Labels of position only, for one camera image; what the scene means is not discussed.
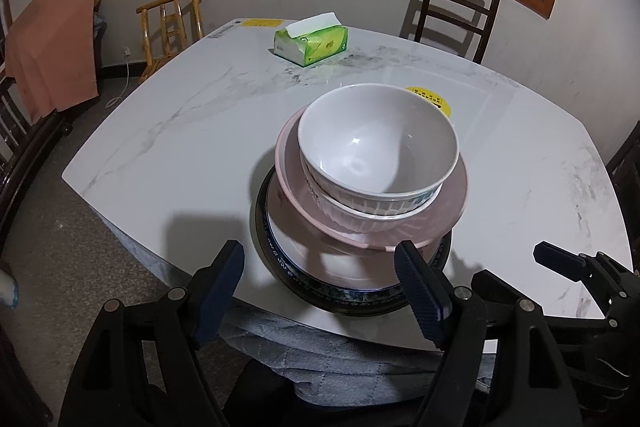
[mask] concrete floor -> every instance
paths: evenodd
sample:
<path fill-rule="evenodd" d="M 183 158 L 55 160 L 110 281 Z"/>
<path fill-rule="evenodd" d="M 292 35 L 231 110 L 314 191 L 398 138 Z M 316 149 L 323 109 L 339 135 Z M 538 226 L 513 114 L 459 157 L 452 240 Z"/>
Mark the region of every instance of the concrete floor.
<path fill-rule="evenodd" d="M 104 105 L 124 83 L 124 78 L 106 80 L 99 102 L 60 139 L 25 195 L 0 257 L 20 291 L 14 311 L 0 306 L 0 324 L 53 411 L 54 425 L 76 358 L 103 302 L 117 297 L 131 305 L 153 301 L 166 291 L 61 178 L 71 158 L 116 107 Z M 137 85 L 132 79 L 126 94 Z M 161 384 L 153 345 L 145 344 L 151 344 L 145 345 L 149 380 Z M 248 357 L 217 339 L 198 358 L 222 405 Z"/>

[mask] bowl rim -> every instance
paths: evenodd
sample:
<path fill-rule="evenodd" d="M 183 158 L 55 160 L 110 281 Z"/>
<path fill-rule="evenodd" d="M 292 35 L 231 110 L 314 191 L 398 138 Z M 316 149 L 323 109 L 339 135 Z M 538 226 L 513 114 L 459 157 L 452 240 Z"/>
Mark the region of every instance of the bowl rim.
<path fill-rule="evenodd" d="M 355 188 L 355 187 L 352 187 L 351 185 L 347 185 L 345 183 L 342 183 L 342 182 L 338 181 L 333 176 L 331 176 L 330 174 L 328 174 L 327 172 L 322 170 L 314 161 L 310 160 L 308 155 L 306 155 L 305 148 L 303 147 L 303 144 L 302 144 L 302 142 L 300 140 L 300 135 L 302 133 L 302 130 L 304 129 L 304 126 L 305 126 L 304 124 L 305 124 L 305 121 L 307 120 L 307 118 L 305 118 L 305 117 L 308 116 L 309 109 L 312 109 L 322 99 L 328 98 L 329 95 L 334 96 L 334 93 L 336 93 L 337 91 L 353 89 L 353 88 L 356 88 L 356 89 L 369 89 L 371 87 L 375 87 L 375 88 L 383 87 L 385 89 L 399 90 L 399 91 L 404 91 L 406 93 L 410 93 L 413 96 L 417 96 L 418 98 L 420 98 L 420 100 L 422 102 L 424 102 L 427 106 L 430 107 L 430 109 L 428 109 L 428 110 L 437 111 L 437 113 L 439 115 L 439 118 L 444 118 L 444 120 L 447 122 L 447 125 L 451 129 L 451 132 L 453 133 L 453 136 L 454 136 L 454 139 L 455 139 L 455 142 L 456 142 L 456 155 L 455 155 L 455 160 L 453 161 L 452 165 L 449 166 L 449 169 L 447 169 L 447 172 L 438 181 L 432 183 L 428 187 L 417 188 L 416 190 L 410 190 L 408 192 L 369 192 L 368 190 L 360 190 L 359 188 Z M 420 195 L 424 194 L 425 192 L 428 192 L 429 190 L 437 187 L 438 185 L 442 185 L 442 183 L 444 183 L 444 181 L 453 172 L 453 169 L 456 167 L 456 165 L 458 163 L 458 158 L 460 156 L 460 142 L 458 140 L 458 134 L 456 133 L 456 130 L 453 128 L 453 124 L 451 123 L 451 121 L 449 120 L 447 115 L 445 115 L 439 108 L 437 108 L 436 105 L 431 103 L 425 97 L 420 96 L 419 94 L 416 94 L 413 91 L 411 91 L 409 89 L 406 89 L 405 87 L 392 86 L 390 84 L 380 84 L 380 83 L 375 83 L 375 82 L 361 82 L 359 84 L 350 84 L 349 86 L 337 87 L 336 89 L 332 89 L 330 91 L 327 91 L 326 93 L 324 93 L 321 96 L 319 96 L 318 98 L 316 98 L 309 105 L 307 105 L 305 110 L 304 110 L 304 112 L 302 113 L 302 117 L 300 118 L 300 122 L 298 123 L 298 145 L 300 146 L 300 152 L 304 156 L 304 159 L 306 160 L 306 162 L 308 162 L 309 165 L 311 165 L 311 167 L 313 167 L 314 170 L 316 170 L 318 172 L 318 174 L 320 174 L 323 178 L 326 178 L 328 181 L 332 182 L 333 184 L 337 185 L 338 187 L 343 188 L 345 190 L 348 190 L 349 192 L 352 192 L 353 194 L 356 194 L 358 196 L 367 196 L 369 198 L 373 198 L 374 200 L 381 200 L 381 201 L 408 200 L 410 198 L 415 198 L 416 196 L 420 196 Z"/>
<path fill-rule="evenodd" d="M 350 208 L 344 203 L 340 203 L 340 201 L 336 200 L 335 198 L 332 198 L 330 194 L 327 194 L 324 190 L 322 190 L 322 187 L 318 185 L 318 182 L 316 182 L 311 172 L 309 172 L 305 159 L 302 156 L 302 151 L 300 151 L 300 163 L 302 164 L 302 170 L 305 173 L 306 181 L 313 185 L 314 190 L 318 192 L 319 198 L 323 198 L 324 200 L 328 201 L 329 204 L 336 206 L 338 209 L 342 210 L 343 212 L 346 212 L 350 216 L 357 217 L 365 221 L 383 221 L 383 222 L 402 221 L 403 219 L 414 217 L 416 214 L 419 214 L 425 208 L 430 206 L 431 203 L 433 203 L 435 198 L 438 197 L 438 194 L 440 193 L 440 190 L 442 188 L 442 185 L 440 185 L 440 187 L 436 189 L 433 196 L 427 199 L 424 203 L 421 203 L 418 206 L 416 206 L 413 210 L 409 210 L 408 212 L 404 212 L 402 214 L 394 214 L 392 216 L 379 216 L 378 214 L 367 214 L 366 212 L 361 212 L 360 210 L 356 210 L 355 208 Z"/>

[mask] marble table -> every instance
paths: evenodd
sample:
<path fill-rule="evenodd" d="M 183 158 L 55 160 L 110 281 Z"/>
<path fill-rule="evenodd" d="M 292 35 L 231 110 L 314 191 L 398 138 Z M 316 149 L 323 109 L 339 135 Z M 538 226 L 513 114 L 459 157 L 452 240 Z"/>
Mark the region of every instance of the marble table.
<path fill-rule="evenodd" d="M 208 266 L 227 239 L 239 240 L 241 301 L 348 337 L 434 349 L 408 307 L 355 318 L 302 301 L 265 266 L 252 230 L 257 192 L 290 115 L 338 86 L 425 87 L 452 108 L 469 172 L 468 205 L 446 266 L 452 283 L 468 285 L 486 268 L 546 314 L 602 317 L 580 283 L 532 257 L 548 241 L 631 266 L 613 188 L 579 121 L 469 60 L 356 28 L 346 52 L 303 69 L 271 53 L 275 29 L 233 20 L 188 48 L 111 113 L 69 163 L 65 181 L 117 229 L 187 273 Z"/>

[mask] white bowl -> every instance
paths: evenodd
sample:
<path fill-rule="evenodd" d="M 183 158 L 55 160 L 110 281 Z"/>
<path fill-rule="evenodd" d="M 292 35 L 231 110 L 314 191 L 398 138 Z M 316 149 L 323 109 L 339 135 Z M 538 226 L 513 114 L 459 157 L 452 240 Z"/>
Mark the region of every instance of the white bowl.
<path fill-rule="evenodd" d="M 349 208 L 348 206 L 340 203 L 340 201 L 334 200 L 334 198 L 324 192 L 309 173 L 306 163 L 302 158 L 302 154 L 300 156 L 302 170 L 305 174 L 306 187 L 309 189 L 309 192 L 318 204 L 320 210 L 322 210 L 322 212 L 334 223 L 337 223 L 341 227 L 351 230 L 352 232 L 369 233 L 390 230 L 393 227 L 398 226 L 403 219 L 410 219 L 427 208 L 433 200 L 435 200 L 438 192 L 440 191 L 438 188 L 431 199 L 417 208 L 414 208 L 414 210 L 404 214 L 399 214 L 397 216 L 376 216 L 374 214 L 366 214 Z"/>
<path fill-rule="evenodd" d="M 393 216 L 434 195 L 458 161 L 458 138 L 433 103 L 385 84 L 340 87 L 311 103 L 298 142 L 311 176 L 340 203 Z"/>

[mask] tissue box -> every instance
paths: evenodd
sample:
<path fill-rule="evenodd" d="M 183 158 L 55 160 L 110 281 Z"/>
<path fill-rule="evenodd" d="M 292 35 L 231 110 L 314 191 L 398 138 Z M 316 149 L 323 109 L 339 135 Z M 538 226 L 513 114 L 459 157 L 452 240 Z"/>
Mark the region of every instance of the tissue box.
<path fill-rule="evenodd" d="M 346 50 L 347 37 L 335 14 L 325 13 L 276 31 L 273 53 L 304 67 Z"/>

